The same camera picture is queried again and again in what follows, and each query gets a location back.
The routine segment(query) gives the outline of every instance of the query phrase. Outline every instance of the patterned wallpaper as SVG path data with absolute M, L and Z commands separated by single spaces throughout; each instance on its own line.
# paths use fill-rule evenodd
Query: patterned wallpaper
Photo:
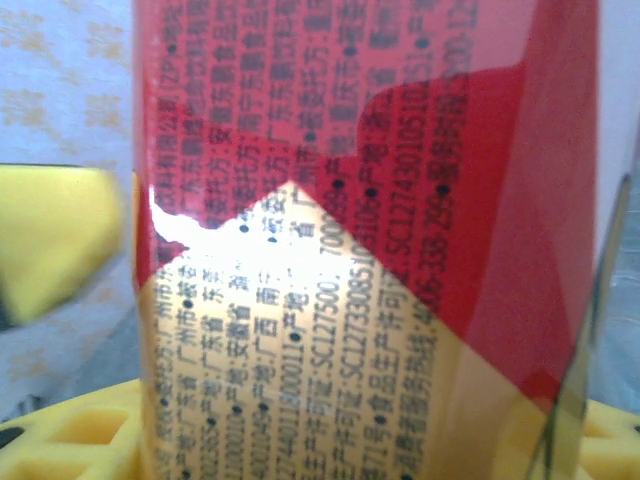
M 110 170 L 128 203 L 130 36 L 129 0 L 3 2 L 1 161 Z M 1 335 L 0 417 L 79 368 L 133 305 L 123 255 L 74 303 L 40 324 Z

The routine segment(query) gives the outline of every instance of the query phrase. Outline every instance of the black dot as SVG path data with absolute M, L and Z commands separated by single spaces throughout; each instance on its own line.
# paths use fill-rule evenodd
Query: black dot
M 442 195 L 443 197 L 446 197 L 447 195 L 449 195 L 449 192 L 451 192 L 451 188 L 449 187 L 449 185 L 438 185 L 436 187 L 436 192 L 438 192 L 438 194 Z
M 416 48 L 427 48 L 430 43 L 428 38 L 419 38 L 416 40 Z
M 0 448 L 4 448 L 24 433 L 24 428 L 10 427 L 0 430 Z

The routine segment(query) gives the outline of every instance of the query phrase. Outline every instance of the yellow sponge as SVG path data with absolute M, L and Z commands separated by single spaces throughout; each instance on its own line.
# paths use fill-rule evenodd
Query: yellow sponge
M 0 167 L 0 296 L 25 324 L 72 298 L 122 248 L 110 174 L 88 168 Z
M 141 479 L 140 402 L 136 380 L 1 425 L 0 480 Z M 640 417 L 589 402 L 575 478 L 640 480 L 638 430 Z

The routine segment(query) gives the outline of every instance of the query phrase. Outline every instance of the gold label section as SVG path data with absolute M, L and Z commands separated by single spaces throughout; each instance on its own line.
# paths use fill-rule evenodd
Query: gold label section
M 216 231 L 153 215 L 190 250 L 139 298 L 147 478 L 526 476 L 538 407 L 295 185 Z

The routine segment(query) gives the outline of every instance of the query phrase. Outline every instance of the red label section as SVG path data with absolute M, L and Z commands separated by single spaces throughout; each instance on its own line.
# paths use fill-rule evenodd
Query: red label section
M 189 248 L 150 202 L 214 229 L 294 180 L 553 399 L 592 280 L 595 7 L 405 3 L 138 1 L 137 282 Z

